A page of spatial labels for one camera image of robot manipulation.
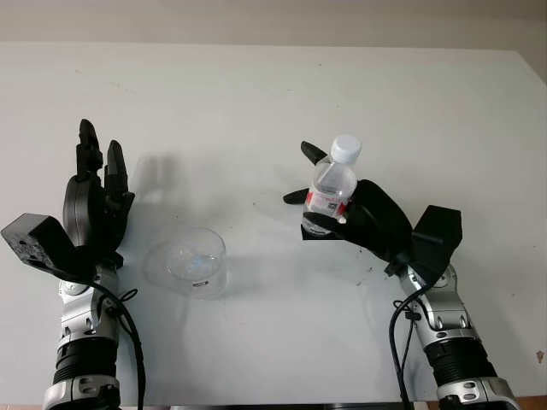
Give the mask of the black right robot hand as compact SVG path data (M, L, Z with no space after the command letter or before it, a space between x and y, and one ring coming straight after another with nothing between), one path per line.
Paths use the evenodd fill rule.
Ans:
M387 262L409 246L412 227L402 209L374 182L356 176L358 140L341 136L329 153L306 141L300 149L314 174L307 188L283 201L303 207L304 240L345 240Z

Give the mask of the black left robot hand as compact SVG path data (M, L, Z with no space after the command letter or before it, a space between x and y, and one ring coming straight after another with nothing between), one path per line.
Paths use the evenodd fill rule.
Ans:
M135 194L121 145L111 140L103 156L94 125L79 124L76 174L68 181L63 203L63 226L76 247L87 247L99 260L123 264L117 249L125 236Z

